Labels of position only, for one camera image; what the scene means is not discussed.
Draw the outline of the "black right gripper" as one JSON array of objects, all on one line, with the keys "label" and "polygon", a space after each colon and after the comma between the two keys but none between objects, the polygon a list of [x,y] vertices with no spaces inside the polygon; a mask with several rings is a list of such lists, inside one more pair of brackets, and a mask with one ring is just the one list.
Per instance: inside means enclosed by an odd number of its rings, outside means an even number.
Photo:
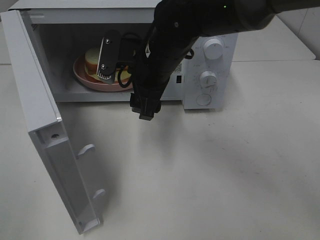
[{"label": "black right gripper", "polygon": [[152,32],[144,39],[132,33],[123,39],[128,41],[125,46],[133,44],[133,50],[125,51],[133,86],[129,105],[139,119],[151,121],[161,110],[160,99],[175,69],[175,37]]}]

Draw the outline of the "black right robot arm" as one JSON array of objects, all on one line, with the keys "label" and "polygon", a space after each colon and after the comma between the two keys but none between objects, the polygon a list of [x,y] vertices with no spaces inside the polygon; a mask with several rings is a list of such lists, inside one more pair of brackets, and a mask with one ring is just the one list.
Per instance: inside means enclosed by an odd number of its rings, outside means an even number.
[{"label": "black right robot arm", "polygon": [[163,0],[134,56],[130,107],[142,120],[161,109],[172,72],[199,37],[264,29],[282,12],[315,8],[317,0]]}]

